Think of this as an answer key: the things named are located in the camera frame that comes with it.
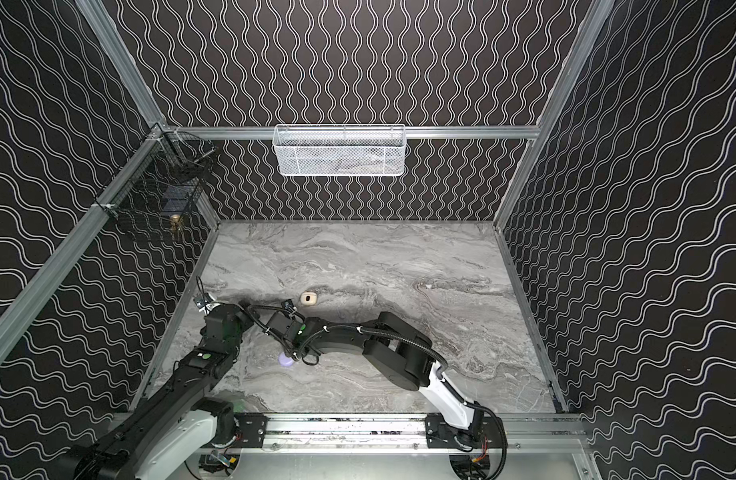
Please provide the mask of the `cream earbud charging case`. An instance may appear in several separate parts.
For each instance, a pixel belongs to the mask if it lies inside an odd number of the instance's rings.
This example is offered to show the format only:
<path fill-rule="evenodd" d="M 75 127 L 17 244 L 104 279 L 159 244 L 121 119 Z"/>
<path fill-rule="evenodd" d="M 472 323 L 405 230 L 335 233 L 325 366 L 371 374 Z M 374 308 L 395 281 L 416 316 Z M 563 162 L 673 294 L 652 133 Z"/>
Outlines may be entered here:
<path fill-rule="evenodd" d="M 314 306 L 318 303 L 318 294 L 316 292 L 303 292 L 300 296 L 300 302 L 304 306 Z"/>

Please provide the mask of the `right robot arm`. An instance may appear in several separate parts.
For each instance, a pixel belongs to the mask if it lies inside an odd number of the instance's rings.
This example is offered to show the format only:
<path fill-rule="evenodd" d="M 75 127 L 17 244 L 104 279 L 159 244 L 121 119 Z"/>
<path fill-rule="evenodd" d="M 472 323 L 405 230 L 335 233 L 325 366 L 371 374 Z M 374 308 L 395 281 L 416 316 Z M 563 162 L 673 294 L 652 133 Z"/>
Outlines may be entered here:
<path fill-rule="evenodd" d="M 396 387 L 423 395 L 437 409 L 426 419 L 430 448 L 507 448 L 503 421 L 454 385 L 447 374 L 449 363 L 432 340 L 399 316 L 382 312 L 362 323 L 336 323 L 306 317 L 290 302 L 244 310 L 294 362 L 316 366 L 326 354 L 358 355 Z"/>

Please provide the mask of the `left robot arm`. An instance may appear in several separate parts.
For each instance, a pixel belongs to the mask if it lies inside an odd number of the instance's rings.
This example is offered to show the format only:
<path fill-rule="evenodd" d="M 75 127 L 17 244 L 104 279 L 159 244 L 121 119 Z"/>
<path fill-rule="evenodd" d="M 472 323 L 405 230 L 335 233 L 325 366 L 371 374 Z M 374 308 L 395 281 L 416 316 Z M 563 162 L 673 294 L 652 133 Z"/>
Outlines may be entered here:
<path fill-rule="evenodd" d="M 134 413 L 91 446 L 74 445 L 58 460 L 60 479 L 134 479 L 156 442 L 191 411 L 234 366 L 243 335 L 256 316 L 220 303 L 205 316 L 201 341 L 178 361 L 171 377 Z"/>

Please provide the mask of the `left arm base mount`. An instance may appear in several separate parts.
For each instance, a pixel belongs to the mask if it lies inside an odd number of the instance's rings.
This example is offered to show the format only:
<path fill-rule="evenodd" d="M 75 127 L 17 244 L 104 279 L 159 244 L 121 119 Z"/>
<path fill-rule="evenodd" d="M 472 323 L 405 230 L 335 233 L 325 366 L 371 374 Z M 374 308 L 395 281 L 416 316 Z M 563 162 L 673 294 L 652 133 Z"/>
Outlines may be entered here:
<path fill-rule="evenodd" d="M 267 435 L 269 417 L 262 413 L 236 413 L 235 435 L 229 448 L 261 448 Z"/>

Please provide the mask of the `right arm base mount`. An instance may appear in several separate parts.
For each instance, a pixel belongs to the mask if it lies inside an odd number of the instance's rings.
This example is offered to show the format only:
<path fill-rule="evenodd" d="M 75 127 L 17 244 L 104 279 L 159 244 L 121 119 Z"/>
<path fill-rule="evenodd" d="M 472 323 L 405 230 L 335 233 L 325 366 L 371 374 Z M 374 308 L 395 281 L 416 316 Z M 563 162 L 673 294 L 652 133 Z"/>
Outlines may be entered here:
<path fill-rule="evenodd" d="M 454 427 L 442 414 L 429 414 L 424 420 L 424 433 L 430 449 L 481 450 L 501 448 L 506 439 L 503 421 L 488 413 L 476 411 L 469 427 Z"/>

